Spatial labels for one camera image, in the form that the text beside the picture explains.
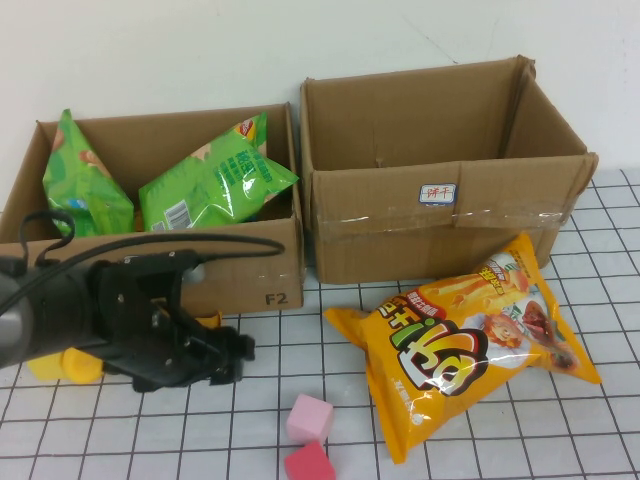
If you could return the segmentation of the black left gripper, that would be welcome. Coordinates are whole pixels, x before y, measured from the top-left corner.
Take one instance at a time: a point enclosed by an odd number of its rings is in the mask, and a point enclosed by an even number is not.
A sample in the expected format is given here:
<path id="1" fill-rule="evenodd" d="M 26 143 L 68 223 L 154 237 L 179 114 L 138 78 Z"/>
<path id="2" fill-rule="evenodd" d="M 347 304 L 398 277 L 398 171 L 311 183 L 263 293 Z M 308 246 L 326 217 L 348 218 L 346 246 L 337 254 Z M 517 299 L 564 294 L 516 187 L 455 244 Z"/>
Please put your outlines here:
<path id="1" fill-rule="evenodd" d="M 131 259 L 98 269 L 101 342 L 85 351 L 130 376 L 138 392 L 240 381 L 244 361 L 255 360 L 255 339 L 230 326 L 205 328 L 182 307 L 183 275 L 196 266 L 194 259 Z M 229 362 L 218 366 L 218 357 Z"/>

